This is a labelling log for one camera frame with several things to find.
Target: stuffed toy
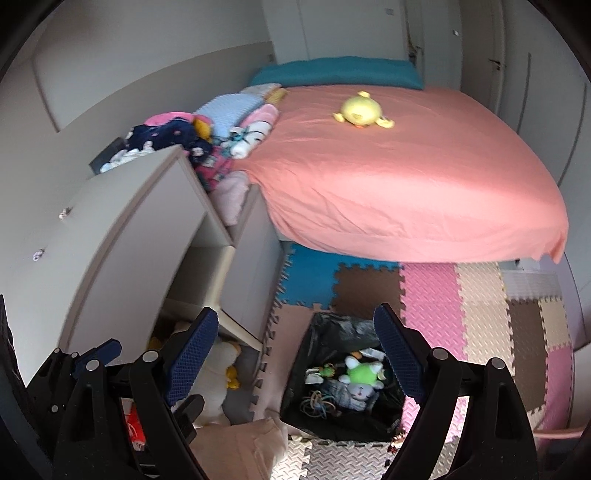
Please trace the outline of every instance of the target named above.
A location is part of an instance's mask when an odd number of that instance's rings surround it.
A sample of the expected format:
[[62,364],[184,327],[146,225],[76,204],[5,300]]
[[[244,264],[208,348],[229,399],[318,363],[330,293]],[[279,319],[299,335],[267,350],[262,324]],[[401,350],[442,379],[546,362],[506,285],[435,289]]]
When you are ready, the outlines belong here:
[[360,363],[354,356],[345,358],[347,375],[341,375],[339,381],[347,385],[347,390],[355,400],[366,401],[374,393],[381,390],[384,384],[378,380],[378,374],[384,366],[381,362]]
[[[184,325],[175,329],[175,331],[180,330],[186,330]],[[188,395],[201,395],[205,401],[203,411],[193,422],[194,427],[211,424],[230,425],[230,420],[222,410],[222,404],[226,400],[228,388],[239,387],[235,376],[236,371],[231,367],[240,352],[241,348],[237,343],[224,342],[221,338],[217,338],[214,342]],[[178,407],[182,402],[183,400],[179,401],[176,406]]]
[[333,113],[337,122],[348,121],[354,126],[363,128],[368,125],[379,125],[392,128],[394,121],[382,116],[382,108],[367,92],[359,92],[343,103],[339,113]]

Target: door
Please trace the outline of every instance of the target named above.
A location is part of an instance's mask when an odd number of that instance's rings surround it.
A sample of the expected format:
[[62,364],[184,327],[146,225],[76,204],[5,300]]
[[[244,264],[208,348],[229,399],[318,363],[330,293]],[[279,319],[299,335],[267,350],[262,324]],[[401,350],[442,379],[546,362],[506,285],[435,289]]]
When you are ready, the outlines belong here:
[[463,28],[462,87],[498,114],[505,74],[505,23],[501,0],[460,0]]
[[421,4],[425,85],[459,90],[462,79],[459,0],[409,0],[407,7],[413,2]]
[[408,59],[401,1],[298,0],[309,58]]

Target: pink blanket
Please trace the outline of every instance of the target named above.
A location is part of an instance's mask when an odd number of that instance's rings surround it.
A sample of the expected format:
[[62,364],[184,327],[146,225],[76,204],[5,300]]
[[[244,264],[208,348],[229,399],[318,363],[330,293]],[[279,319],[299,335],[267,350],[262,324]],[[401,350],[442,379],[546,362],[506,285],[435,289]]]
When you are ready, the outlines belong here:
[[[336,122],[359,90],[393,129]],[[558,261],[568,220],[538,157],[466,95],[355,85],[298,87],[274,132],[235,170],[261,186],[277,229],[299,244],[404,262]]]

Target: pillow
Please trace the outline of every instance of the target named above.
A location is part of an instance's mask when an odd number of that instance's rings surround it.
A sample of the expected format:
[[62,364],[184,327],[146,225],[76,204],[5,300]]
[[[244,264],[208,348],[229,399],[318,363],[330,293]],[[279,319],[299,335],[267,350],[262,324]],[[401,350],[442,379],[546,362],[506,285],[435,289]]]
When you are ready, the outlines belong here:
[[298,60],[264,67],[251,85],[280,83],[284,87],[305,85],[381,85],[423,89],[423,81],[406,60],[337,57]]
[[230,129],[263,104],[263,99],[250,93],[228,93],[215,97],[195,112],[213,121],[212,136],[226,139]]

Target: teal pillow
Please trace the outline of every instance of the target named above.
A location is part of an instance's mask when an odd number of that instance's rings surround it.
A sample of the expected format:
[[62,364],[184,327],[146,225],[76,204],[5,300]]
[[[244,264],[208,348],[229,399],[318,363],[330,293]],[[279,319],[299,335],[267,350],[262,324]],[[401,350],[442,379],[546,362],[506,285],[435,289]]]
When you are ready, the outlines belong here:
[[381,85],[423,89],[423,81],[406,60],[336,57],[299,60],[264,67],[252,85],[280,83],[284,87],[306,85]]

